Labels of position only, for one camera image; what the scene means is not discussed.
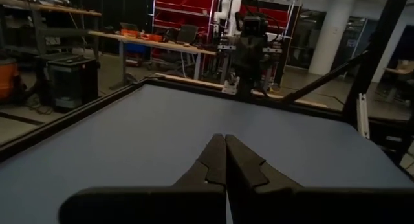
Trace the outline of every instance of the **column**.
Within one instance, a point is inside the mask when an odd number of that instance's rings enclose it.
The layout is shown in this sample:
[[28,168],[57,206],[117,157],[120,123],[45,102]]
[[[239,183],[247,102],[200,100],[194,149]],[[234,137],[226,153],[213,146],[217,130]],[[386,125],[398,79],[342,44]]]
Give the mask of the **column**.
[[388,41],[386,50],[381,57],[380,64],[378,65],[378,68],[376,68],[372,82],[380,82],[382,75],[384,75],[384,69],[388,66],[388,63],[391,60],[391,57],[393,56],[398,43],[400,42],[402,33],[406,29],[406,26],[407,21],[404,16],[401,16],[398,20],[397,25],[395,26],[393,35]]
[[332,0],[310,63],[309,72],[329,73],[356,0]]

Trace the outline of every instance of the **concrete floor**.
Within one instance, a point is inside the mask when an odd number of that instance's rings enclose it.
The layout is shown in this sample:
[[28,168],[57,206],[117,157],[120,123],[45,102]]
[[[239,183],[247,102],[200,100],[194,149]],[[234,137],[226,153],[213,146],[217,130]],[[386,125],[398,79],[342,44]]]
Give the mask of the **concrete floor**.
[[[92,56],[91,52],[88,51],[85,54],[87,56]],[[102,68],[99,70],[98,75],[100,95],[108,95],[113,92],[112,90],[110,90],[110,87],[122,79],[120,60],[118,56],[106,54],[102,55],[100,57],[100,60],[102,64]],[[157,73],[159,71],[149,70],[147,67],[128,67],[127,72],[131,73],[137,80],[140,80],[145,78],[146,76],[149,76],[153,73]],[[33,85],[35,82],[35,77],[33,73],[22,73],[22,77],[23,81],[28,85],[28,87]],[[301,89],[305,85],[315,81],[318,78],[319,76],[309,74],[307,73],[307,71],[287,67],[285,70],[282,88],[279,91],[279,94],[287,95],[295,90]],[[351,88],[351,85],[351,79],[338,78],[318,88],[317,90],[303,97],[302,99],[311,102],[325,104],[332,109],[341,110],[343,107],[343,103],[345,102],[348,92]],[[376,92],[377,85],[378,84],[371,84],[367,94],[368,113],[374,117],[407,120],[410,117],[409,108],[406,107],[404,104],[400,104],[397,102],[391,104],[384,102],[384,98],[381,95],[379,95],[378,92]],[[33,119],[40,122],[50,122],[63,116],[60,113],[40,115],[36,111],[29,110],[28,107],[16,106],[0,107],[0,112],[7,113],[9,115],[16,115],[19,117]],[[13,139],[14,137],[20,136],[37,127],[31,124],[16,122],[14,120],[6,120],[3,118],[0,118],[0,126],[2,126],[2,129],[4,129],[3,126],[7,126],[7,131],[2,131],[0,143]],[[414,146],[411,147],[410,151],[414,154]],[[404,168],[407,168],[412,163],[414,163],[414,158],[412,156],[407,155],[402,162],[402,166]],[[409,171],[410,173],[414,174],[414,166],[410,166]]]

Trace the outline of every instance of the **wooden workbench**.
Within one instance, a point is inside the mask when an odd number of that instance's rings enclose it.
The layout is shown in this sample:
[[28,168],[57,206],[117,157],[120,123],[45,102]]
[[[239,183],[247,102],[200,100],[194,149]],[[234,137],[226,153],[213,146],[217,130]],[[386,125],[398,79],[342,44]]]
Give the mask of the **wooden workbench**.
[[52,6],[52,5],[42,5],[38,3],[29,3],[27,1],[20,0],[0,0],[0,5],[6,5],[11,7],[23,8],[25,10],[44,10],[44,11],[55,11],[55,12],[66,12],[71,14],[85,14],[90,16],[102,16],[101,13],[80,10],[76,8],[70,8],[65,6]]
[[186,46],[179,45],[179,44],[172,43],[172,42],[169,42],[169,43],[155,42],[155,41],[149,41],[149,40],[144,40],[144,39],[129,38],[129,37],[121,36],[117,34],[106,34],[103,32],[96,32],[96,31],[90,31],[89,34],[93,36],[101,36],[101,37],[106,37],[106,38],[117,39],[119,41],[124,41],[126,43],[137,43],[139,45],[144,45],[148,47],[156,47],[160,49],[176,50],[176,51],[188,52],[188,53],[193,53],[193,54],[201,53],[201,54],[207,54],[207,55],[212,55],[212,56],[216,55],[215,52],[198,49],[197,47],[194,47],[194,46],[186,47]]
[[[166,74],[162,74],[162,73],[157,73],[157,74],[155,74],[155,76],[162,76],[167,80],[185,82],[185,83],[189,83],[189,84],[197,84],[197,85],[201,85],[201,86],[205,86],[205,87],[209,87],[209,88],[214,88],[214,89],[219,89],[219,90],[221,90],[223,88],[223,85],[221,85],[221,84],[213,84],[213,83],[210,83],[210,82],[192,80],[192,79],[189,79],[189,78],[181,78],[181,77],[178,77],[178,76],[171,76],[171,75],[166,75]],[[264,96],[263,93],[258,92],[258,91],[254,91],[253,94],[255,94],[256,96]],[[274,98],[276,100],[283,98],[283,96],[281,96],[281,95],[275,95],[275,94],[272,94],[272,93],[268,93],[267,95],[270,98]],[[316,102],[309,102],[309,101],[305,101],[305,100],[297,100],[296,102],[299,103],[299,104],[306,104],[306,105],[310,105],[310,106],[314,106],[314,107],[328,108],[328,106],[326,106],[325,104],[319,104],[319,103],[316,103]]]

